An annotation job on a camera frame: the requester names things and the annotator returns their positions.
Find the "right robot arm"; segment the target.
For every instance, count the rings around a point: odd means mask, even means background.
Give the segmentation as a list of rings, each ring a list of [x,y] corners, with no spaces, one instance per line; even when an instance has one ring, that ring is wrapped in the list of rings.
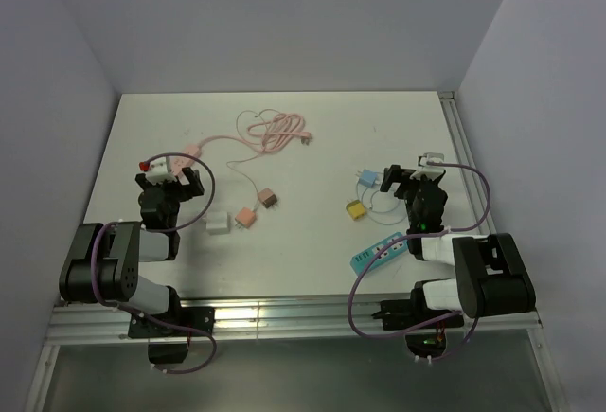
[[[448,195],[440,182],[445,173],[434,161],[415,170],[399,165],[384,170],[380,191],[397,185],[394,195],[405,203],[409,228],[401,243],[417,260],[454,268],[453,278],[418,281],[406,299],[382,301],[373,317],[385,330],[441,323],[460,327],[465,316],[479,319],[536,308],[534,286],[509,233],[472,235],[443,225]]]

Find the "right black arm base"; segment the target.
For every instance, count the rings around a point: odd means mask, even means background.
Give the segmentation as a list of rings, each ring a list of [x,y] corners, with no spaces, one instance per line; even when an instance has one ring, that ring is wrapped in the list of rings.
[[[372,315],[372,318],[382,322],[384,331],[398,331],[448,313],[447,310],[431,310],[422,300],[409,298],[381,301],[380,309]],[[433,360],[445,354],[447,349],[446,330],[463,326],[464,318],[460,313],[448,316],[423,327],[424,330],[431,330],[430,333],[425,335],[407,334],[405,336],[406,346],[415,357]]]

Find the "yellow charger plug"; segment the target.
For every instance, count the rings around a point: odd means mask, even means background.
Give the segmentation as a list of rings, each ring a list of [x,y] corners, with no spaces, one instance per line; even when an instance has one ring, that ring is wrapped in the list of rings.
[[[353,221],[357,221],[367,214],[366,207],[359,199],[348,202],[345,206],[345,209],[347,214]]]

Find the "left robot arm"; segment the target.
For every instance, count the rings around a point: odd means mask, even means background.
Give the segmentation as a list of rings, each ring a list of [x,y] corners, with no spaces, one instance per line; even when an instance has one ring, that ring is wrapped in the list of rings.
[[[145,279],[139,264],[176,259],[181,204],[205,193],[198,171],[186,168],[184,175],[185,183],[171,175],[136,175],[142,188],[140,222],[78,227],[59,278],[64,301],[122,306],[150,315],[151,325],[163,335],[174,335],[183,328],[185,313],[174,288]]]

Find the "light blue charger plug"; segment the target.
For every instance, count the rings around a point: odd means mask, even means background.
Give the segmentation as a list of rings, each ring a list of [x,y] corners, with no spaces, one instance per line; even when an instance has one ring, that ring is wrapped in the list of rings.
[[[373,188],[379,178],[379,173],[374,170],[363,169],[357,172],[357,184],[365,188]]]

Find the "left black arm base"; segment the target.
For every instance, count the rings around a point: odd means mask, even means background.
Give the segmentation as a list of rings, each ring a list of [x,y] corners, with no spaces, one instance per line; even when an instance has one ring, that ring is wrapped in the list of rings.
[[[162,368],[170,374],[187,374],[208,366],[215,358],[217,342],[212,335],[214,323],[214,308],[185,307],[172,319],[133,316],[127,337],[148,342],[148,360],[154,368]],[[211,352],[198,366],[182,367],[194,337],[206,338],[211,343]]]

